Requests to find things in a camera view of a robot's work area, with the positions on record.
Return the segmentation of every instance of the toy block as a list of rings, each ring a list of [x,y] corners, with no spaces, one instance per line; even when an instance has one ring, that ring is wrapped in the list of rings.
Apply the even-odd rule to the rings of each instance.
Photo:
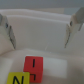
[[[29,72],[10,72],[8,75],[7,84],[29,84]]]
[[[24,72],[30,72],[30,82],[41,83],[43,76],[43,57],[26,56]]]

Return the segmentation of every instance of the cube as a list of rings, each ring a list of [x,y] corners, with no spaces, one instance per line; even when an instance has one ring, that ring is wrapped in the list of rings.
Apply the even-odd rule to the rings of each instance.
[[[30,72],[30,82],[41,83],[43,76],[43,57],[26,56],[24,72]]]
[[[8,75],[7,84],[29,84],[29,72],[10,72]]]

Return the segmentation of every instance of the yellow block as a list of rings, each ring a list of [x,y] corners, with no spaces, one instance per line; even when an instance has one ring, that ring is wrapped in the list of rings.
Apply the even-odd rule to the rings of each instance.
[[[29,84],[29,72],[10,72],[8,75],[7,84]]]

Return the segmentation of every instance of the red block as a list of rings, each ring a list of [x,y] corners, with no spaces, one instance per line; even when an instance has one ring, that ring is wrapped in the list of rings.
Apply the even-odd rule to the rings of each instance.
[[[26,56],[24,72],[30,72],[30,82],[41,83],[43,76],[43,57]]]

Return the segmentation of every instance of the block top face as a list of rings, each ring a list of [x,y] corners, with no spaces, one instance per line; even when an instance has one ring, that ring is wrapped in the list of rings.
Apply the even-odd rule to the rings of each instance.
[[[43,72],[43,57],[26,56],[24,72]]]

